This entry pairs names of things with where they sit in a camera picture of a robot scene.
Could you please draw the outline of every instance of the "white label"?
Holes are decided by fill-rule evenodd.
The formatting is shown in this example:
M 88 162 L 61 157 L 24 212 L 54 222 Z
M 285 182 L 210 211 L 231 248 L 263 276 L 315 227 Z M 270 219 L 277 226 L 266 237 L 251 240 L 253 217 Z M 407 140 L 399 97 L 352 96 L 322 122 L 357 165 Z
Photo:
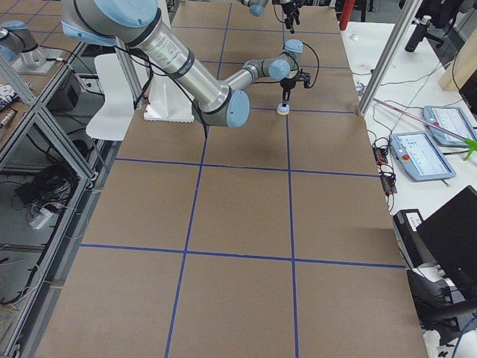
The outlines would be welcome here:
M 406 217 L 408 218 L 408 222 L 411 225 L 411 229 L 413 231 L 417 231 L 417 227 L 420 225 L 421 220 L 417 213 L 406 213 Z
M 179 53 L 179 47 L 166 35 L 162 36 L 161 40 L 155 47 L 146 51 L 146 54 L 148 54 L 148 56 L 156 61 L 161 67 L 169 66 Z

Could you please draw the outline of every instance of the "red cylinder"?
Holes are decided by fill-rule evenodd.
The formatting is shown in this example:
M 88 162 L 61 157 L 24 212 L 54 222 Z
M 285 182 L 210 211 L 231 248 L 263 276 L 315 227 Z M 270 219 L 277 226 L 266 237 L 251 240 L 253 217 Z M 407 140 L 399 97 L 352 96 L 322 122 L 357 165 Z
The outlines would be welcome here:
M 356 0 L 346 0 L 344 2 L 343 6 L 343 13 L 341 14 L 340 18 L 340 30 L 346 30 L 346 27 L 348 26 L 348 22 L 351 17 L 351 13 L 353 11 L 353 8 L 355 6 Z

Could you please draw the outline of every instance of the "green clip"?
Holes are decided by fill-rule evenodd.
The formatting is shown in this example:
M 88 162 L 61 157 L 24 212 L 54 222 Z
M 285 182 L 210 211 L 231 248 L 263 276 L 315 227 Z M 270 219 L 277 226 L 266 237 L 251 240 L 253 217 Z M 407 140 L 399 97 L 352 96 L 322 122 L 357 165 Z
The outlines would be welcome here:
M 475 140 L 471 140 L 469 138 L 466 138 L 464 140 L 464 143 L 467 144 L 467 146 L 469 147 L 469 153 L 467 153 L 467 155 L 465 156 L 464 160 L 467 160 L 470 158 L 470 155 L 474 152 L 474 151 L 477 151 L 477 141 Z

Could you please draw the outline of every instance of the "blue joint cap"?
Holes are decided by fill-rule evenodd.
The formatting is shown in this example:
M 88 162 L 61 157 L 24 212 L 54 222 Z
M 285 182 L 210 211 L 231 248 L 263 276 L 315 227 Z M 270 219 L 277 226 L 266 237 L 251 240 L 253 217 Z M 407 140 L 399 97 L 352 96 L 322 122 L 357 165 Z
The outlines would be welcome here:
M 274 80 L 281 81 L 290 73 L 290 65 L 285 60 L 275 60 L 268 67 L 268 74 Z
M 250 6 L 250 13 L 256 17 L 260 17 L 263 14 L 265 8 L 260 5 L 252 5 Z
M 0 46 L 0 54 L 5 57 L 7 61 L 13 61 L 16 59 L 16 53 L 4 46 Z
M 235 91 L 227 107 L 227 125 L 239 128 L 245 124 L 250 114 L 250 100 L 244 91 Z
M 63 33 L 67 37 L 71 37 L 72 39 L 84 42 L 84 43 L 91 43 L 93 45 L 100 45 L 100 46 L 114 46 L 116 44 L 116 39 L 98 36 L 97 34 L 91 34 L 88 31 L 85 31 L 81 28 L 76 28 L 75 26 L 71 26 L 70 24 L 61 21 L 61 25 L 63 26 Z
M 3 24 L 0 24 L 0 26 L 7 30 L 28 30 L 28 26 L 20 20 L 6 21 Z
M 156 17 L 157 0 L 94 0 L 99 10 L 114 22 L 128 28 L 142 28 Z
M 285 43 L 284 49 L 289 52 L 294 52 L 295 54 L 302 54 L 303 43 L 297 39 L 288 40 Z

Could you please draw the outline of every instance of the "black monitor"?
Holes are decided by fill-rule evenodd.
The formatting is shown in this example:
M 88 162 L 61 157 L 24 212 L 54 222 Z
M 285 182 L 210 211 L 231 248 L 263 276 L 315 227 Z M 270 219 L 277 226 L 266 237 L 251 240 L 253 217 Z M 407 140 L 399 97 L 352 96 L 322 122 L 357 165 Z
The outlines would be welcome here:
M 417 227 L 432 256 L 466 299 L 477 298 L 477 192 L 465 187 Z

